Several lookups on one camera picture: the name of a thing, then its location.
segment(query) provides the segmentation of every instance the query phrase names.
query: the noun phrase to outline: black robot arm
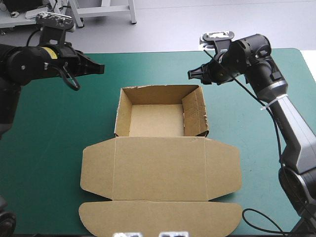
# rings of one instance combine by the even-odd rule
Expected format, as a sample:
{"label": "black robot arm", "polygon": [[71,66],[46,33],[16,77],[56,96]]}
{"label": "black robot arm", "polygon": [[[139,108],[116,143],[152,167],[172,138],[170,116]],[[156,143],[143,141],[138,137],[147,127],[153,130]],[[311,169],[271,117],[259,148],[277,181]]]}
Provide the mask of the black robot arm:
{"label": "black robot arm", "polygon": [[60,76],[71,89],[79,90],[76,77],[104,73],[104,65],[65,42],[66,32],[75,27],[71,17],[42,12],[36,20],[38,46],[0,44],[0,139],[12,127],[21,89],[30,81]]}
{"label": "black robot arm", "polygon": [[302,217],[293,232],[316,232],[316,136],[289,100],[287,82],[271,57],[271,46],[263,35],[232,42],[231,32],[207,33],[200,42],[214,47],[214,58],[188,72],[189,79],[218,85],[241,74],[257,98],[267,104],[284,137],[279,181],[297,213]]}

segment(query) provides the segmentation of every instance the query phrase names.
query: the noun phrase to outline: cardboard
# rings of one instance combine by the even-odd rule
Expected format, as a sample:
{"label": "cardboard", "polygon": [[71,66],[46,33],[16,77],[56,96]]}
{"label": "cardboard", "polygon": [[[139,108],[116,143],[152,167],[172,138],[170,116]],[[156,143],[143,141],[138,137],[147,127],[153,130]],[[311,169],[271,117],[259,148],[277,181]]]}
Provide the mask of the cardboard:
{"label": "cardboard", "polygon": [[117,137],[84,149],[80,185],[112,200],[208,201],[240,189],[239,151],[204,137]]}
{"label": "cardboard", "polygon": [[108,201],[84,203],[79,214],[95,236],[141,232],[158,237],[160,232],[187,231],[192,237],[225,237],[237,227],[242,209],[238,204],[187,201]]}
{"label": "cardboard", "polygon": [[116,136],[206,136],[209,128],[198,85],[149,85],[121,89]]}
{"label": "cardboard", "polygon": [[116,138],[83,151],[82,189],[112,199],[83,203],[84,226],[98,237],[229,235],[241,220],[241,207],[209,200],[240,189],[239,151],[205,138],[208,130],[197,85],[123,88]]}

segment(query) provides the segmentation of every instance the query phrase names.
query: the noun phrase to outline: cardboard box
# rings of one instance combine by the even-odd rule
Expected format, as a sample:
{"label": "cardboard box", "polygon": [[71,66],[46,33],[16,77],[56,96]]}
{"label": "cardboard box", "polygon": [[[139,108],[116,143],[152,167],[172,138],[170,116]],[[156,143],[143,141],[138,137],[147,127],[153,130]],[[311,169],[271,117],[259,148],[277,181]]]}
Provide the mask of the cardboard box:
{"label": "cardboard box", "polygon": [[239,151],[201,137],[208,133],[206,118],[199,86],[123,88],[115,127],[120,137],[83,151],[81,187],[113,200],[83,203],[84,226],[98,237],[229,235],[241,207],[209,200],[241,187]]}
{"label": "cardboard box", "polygon": [[122,88],[116,136],[207,136],[202,88],[198,85],[152,85]]}

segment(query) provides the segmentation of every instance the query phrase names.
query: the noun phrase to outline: white floor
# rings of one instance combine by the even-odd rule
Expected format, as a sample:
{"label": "white floor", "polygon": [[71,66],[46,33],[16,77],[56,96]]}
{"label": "white floor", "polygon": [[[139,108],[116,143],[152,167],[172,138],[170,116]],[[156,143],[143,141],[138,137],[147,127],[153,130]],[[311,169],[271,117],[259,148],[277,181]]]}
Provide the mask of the white floor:
{"label": "white floor", "polygon": [[[98,6],[100,0],[79,4]],[[137,24],[130,24],[129,15],[86,18],[67,40],[86,53],[191,51],[203,32],[230,30],[235,39],[260,33],[273,48],[303,50],[316,78],[316,0],[135,0],[135,6]],[[16,27],[0,43],[25,45],[34,29]]]}

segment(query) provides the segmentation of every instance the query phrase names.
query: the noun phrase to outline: cable tie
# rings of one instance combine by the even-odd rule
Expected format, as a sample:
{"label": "cable tie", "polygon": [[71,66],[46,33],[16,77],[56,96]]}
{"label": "cable tie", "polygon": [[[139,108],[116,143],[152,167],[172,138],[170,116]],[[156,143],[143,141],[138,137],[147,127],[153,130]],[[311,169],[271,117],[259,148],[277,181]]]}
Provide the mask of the cable tie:
{"label": "cable tie", "polygon": [[283,95],[280,95],[278,96],[277,98],[275,98],[273,101],[271,101],[270,103],[268,103],[266,106],[263,106],[260,110],[266,110],[267,108],[270,107],[271,104],[273,104],[274,102],[282,99],[283,97],[287,96],[287,94],[283,94]]}

